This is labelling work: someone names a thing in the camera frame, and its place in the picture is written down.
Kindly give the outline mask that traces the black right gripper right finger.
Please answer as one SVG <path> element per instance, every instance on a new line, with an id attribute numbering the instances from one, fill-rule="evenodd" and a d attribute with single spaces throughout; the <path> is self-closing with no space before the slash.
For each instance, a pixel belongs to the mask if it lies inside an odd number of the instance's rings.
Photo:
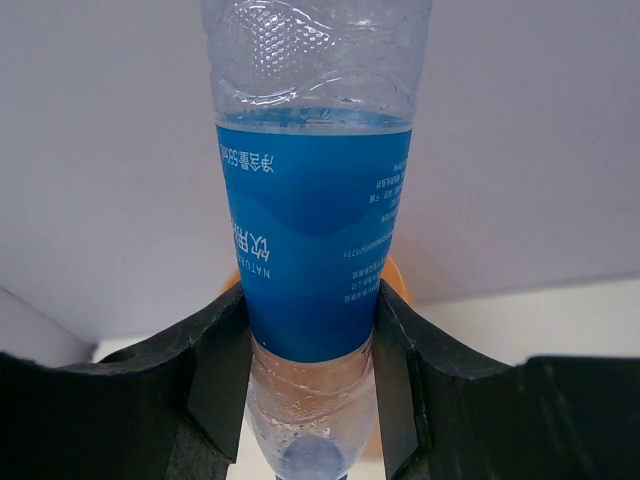
<path id="1" fill-rule="evenodd" d="M 639 475 L 635 358 L 536 356 L 509 366 L 382 284 L 373 360 L 390 479 Z"/>

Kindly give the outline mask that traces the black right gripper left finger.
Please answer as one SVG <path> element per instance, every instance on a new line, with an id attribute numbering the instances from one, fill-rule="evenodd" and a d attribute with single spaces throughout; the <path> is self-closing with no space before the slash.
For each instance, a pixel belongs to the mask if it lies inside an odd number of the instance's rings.
<path id="1" fill-rule="evenodd" d="M 97 363 L 1 357 L 5 479 L 223 479 L 250 366 L 240 285 Z"/>

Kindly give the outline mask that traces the blue label bottle front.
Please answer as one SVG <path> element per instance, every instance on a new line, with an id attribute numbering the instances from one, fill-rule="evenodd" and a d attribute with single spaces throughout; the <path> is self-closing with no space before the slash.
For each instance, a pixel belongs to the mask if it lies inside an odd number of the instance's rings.
<path id="1" fill-rule="evenodd" d="M 279 479 L 343 479 L 377 416 L 374 314 L 428 1 L 205 1 L 251 329 L 247 415 Z"/>

